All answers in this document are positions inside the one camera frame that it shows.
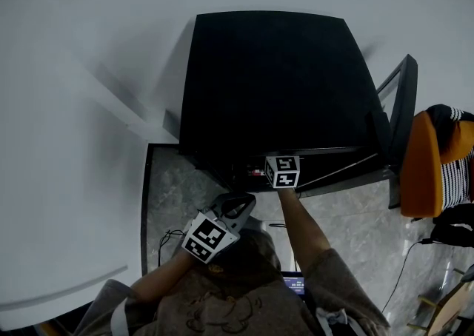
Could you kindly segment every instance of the black cable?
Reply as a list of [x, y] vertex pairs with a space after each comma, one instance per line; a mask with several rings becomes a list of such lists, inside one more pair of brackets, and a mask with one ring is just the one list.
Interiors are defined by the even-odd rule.
[[417, 241], [416, 243], [414, 243], [414, 244], [408, 249], [408, 253], [407, 253], [407, 255], [405, 256], [405, 261], [403, 262], [403, 266], [401, 267], [400, 275], [398, 276], [398, 280], [397, 280], [397, 283], [395, 284], [395, 288], [393, 289], [390, 298], [388, 298], [388, 301], [385, 303], [385, 306], [384, 306], [384, 309], [382, 310], [382, 312], [385, 311], [385, 309], [387, 308], [388, 303], [390, 302], [390, 299], [392, 299], [393, 294], [395, 294], [395, 290], [397, 290], [398, 282], [400, 282], [401, 274], [403, 273], [403, 269], [404, 269], [404, 267], [405, 267], [405, 263], [407, 262], [408, 255], [410, 254], [410, 251], [412, 250], [412, 248], [413, 248], [416, 244], [420, 244], [420, 243], [422, 243], [422, 242], [421, 242], [421, 241]]
[[160, 246], [158, 248], [158, 266], [161, 265], [161, 247], [169, 241], [171, 236], [175, 236], [175, 235], [184, 236], [184, 233], [180, 229], [175, 229], [173, 231], [170, 231], [168, 229], [166, 233], [164, 234], [164, 236], [160, 239]]

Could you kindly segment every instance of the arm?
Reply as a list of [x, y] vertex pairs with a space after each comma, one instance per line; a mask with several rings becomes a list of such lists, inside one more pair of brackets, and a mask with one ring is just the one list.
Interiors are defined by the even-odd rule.
[[136, 281], [132, 289], [141, 302], [156, 302], [176, 285], [195, 262], [190, 253], [180, 250], [164, 265]]
[[310, 264], [331, 245], [319, 225], [300, 203], [293, 189], [278, 191], [288, 237], [301, 272], [306, 275]]

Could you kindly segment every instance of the gray floor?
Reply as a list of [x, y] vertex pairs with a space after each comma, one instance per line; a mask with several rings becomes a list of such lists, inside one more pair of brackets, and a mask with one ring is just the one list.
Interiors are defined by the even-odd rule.
[[[147, 216], [147, 264], [158, 266], [159, 241], [168, 229], [183, 229], [202, 208], [225, 192], [203, 172], [177, 155], [174, 149], [156, 148], [150, 178]], [[342, 192], [302, 198], [352, 269], [373, 302], [382, 309], [389, 298], [408, 249], [430, 235], [433, 224], [411, 224], [399, 211], [388, 210], [388, 183], [366, 185]], [[266, 225], [283, 221], [277, 194], [256, 194], [252, 215]], [[283, 270], [294, 270], [293, 252], [282, 228], [267, 227], [276, 245]], [[165, 262], [177, 245], [172, 239], [161, 249]], [[398, 288], [384, 314], [394, 335], [411, 335], [407, 323], [427, 325], [431, 309], [420, 306], [418, 295], [437, 301], [451, 290], [459, 276], [453, 267], [466, 269], [474, 263], [474, 249], [445, 245], [415, 245], [407, 259]]]

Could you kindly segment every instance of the white surface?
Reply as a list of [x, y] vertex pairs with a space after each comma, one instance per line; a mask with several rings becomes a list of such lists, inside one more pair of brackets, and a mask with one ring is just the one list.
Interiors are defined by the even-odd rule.
[[141, 276], [147, 143], [41, 0], [0, 0], [0, 329]]
[[[1, 303], [71, 287], [124, 263], [123, 280], [137, 276], [145, 143], [136, 134], [176, 142], [161, 121], [165, 109], [181, 113], [197, 13], [292, 10], [344, 18], [376, 85], [410, 53], [418, 62], [417, 110], [445, 103], [474, 112], [472, 0], [0, 0], [0, 6]], [[57, 315], [97, 288], [55, 300], [48, 310], [29, 307], [15, 320], [0, 311], [0, 325]]]
[[417, 110], [445, 103], [474, 112], [472, 0], [35, 0], [81, 53], [107, 66], [149, 111], [181, 114], [198, 13], [289, 10], [346, 20], [375, 85], [410, 53]]

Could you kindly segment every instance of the sleeve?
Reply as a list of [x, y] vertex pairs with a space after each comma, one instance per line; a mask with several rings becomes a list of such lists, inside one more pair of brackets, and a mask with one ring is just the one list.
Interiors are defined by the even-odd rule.
[[389, 323], [334, 249], [315, 259], [304, 277], [304, 285], [316, 307], [328, 312], [345, 309], [368, 335], [389, 334]]
[[110, 319], [116, 307], [127, 299], [128, 329], [138, 329], [153, 320], [156, 306], [139, 303], [135, 292], [116, 280], [108, 280], [78, 325], [75, 336], [110, 335]]
[[435, 104], [427, 109], [427, 113], [435, 127], [440, 152], [447, 148], [457, 121], [474, 121], [473, 114], [445, 104]]

